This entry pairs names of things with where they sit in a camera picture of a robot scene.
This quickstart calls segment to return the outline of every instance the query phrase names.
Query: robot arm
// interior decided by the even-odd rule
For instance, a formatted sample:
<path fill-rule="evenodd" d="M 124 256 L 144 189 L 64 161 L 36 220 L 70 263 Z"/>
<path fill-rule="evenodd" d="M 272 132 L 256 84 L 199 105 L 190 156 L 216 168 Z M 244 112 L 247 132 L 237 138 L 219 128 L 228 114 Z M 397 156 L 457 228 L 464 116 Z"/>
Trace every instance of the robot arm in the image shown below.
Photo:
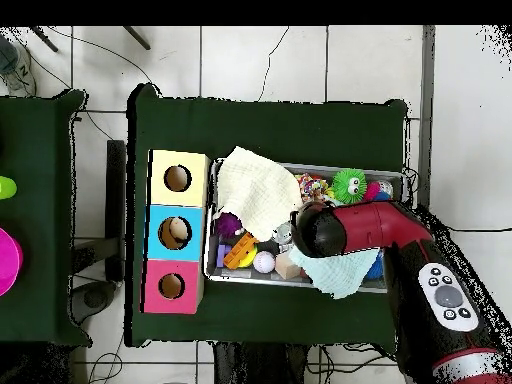
<path fill-rule="evenodd" d="M 396 357 L 417 384 L 512 384 L 464 282 L 402 204 L 308 203 L 292 214 L 292 237 L 309 257 L 384 248 Z"/>

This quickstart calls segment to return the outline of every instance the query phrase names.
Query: light blue cloth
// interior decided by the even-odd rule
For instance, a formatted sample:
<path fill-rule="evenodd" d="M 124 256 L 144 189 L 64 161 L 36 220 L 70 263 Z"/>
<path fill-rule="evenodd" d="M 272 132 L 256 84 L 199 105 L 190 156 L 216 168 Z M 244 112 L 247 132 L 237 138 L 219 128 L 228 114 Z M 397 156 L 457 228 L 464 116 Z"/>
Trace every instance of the light blue cloth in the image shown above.
<path fill-rule="evenodd" d="M 334 299 L 342 299 L 357 291 L 379 250 L 368 249 L 329 258 L 310 258 L 293 246 L 289 258 L 304 268 L 318 290 L 332 294 Z"/>

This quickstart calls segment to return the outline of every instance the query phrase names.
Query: green table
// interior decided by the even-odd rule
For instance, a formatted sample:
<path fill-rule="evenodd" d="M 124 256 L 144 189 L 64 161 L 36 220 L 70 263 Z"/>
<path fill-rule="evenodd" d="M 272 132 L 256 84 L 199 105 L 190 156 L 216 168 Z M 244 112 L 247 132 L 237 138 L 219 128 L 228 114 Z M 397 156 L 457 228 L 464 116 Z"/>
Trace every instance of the green table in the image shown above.
<path fill-rule="evenodd" d="M 18 280 L 0 297 L 0 341 L 89 343 L 68 315 L 70 119 L 84 96 L 0 98 L 0 175 L 18 185 L 14 197 L 0 200 L 0 227 L 24 251 Z"/>
<path fill-rule="evenodd" d="M 312 105 L 165 99 L 153 86 L 139 85 L 128 102 L 127 342 L 371 341 L 392 350 L 394 327 L 383 294 L 334 301 L 305 288 L 205 281 L 195 315 L 141 314 L 145 183 L 149 149 L 215 159 L 238 145 L 277 162 L 401 171 L 406 111 L 398 100 Z"/>

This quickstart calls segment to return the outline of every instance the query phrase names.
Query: white control panel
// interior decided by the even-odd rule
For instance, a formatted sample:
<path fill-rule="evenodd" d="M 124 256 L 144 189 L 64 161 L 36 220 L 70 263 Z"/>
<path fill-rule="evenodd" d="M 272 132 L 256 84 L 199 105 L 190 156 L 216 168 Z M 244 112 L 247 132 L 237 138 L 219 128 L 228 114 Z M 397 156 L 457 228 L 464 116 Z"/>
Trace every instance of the white control panel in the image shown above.
<path fill-rule="evenodd" d="M 478 326 L 475 310 L 447 267 L 429 263 L 421 268 L 418 281 L 441 325 L 454 331 L 471 331 Z"/>

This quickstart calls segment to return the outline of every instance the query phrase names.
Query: shape sorter box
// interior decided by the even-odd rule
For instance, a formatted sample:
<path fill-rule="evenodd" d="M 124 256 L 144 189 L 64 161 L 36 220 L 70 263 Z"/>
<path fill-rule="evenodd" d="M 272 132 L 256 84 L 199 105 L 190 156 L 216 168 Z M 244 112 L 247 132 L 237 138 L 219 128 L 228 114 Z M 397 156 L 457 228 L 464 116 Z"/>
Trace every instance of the shape sorter box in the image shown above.
<path fill-rule="evenodd" d="M 202 154 L 150 150 L 148 154 L 148 208 L 145 216 L 145 250 L 142 274 L 141 312 L 194 314 L 203 296 L 203 243 L 210 160 Z M 184 184 L 168 178 L 180 168 Z M 169 218 L 186 225 L 186 239 L 170 247 L 162 236 Z M 169 276 L 180 288 L 169 297 L 164 283 Z"/>

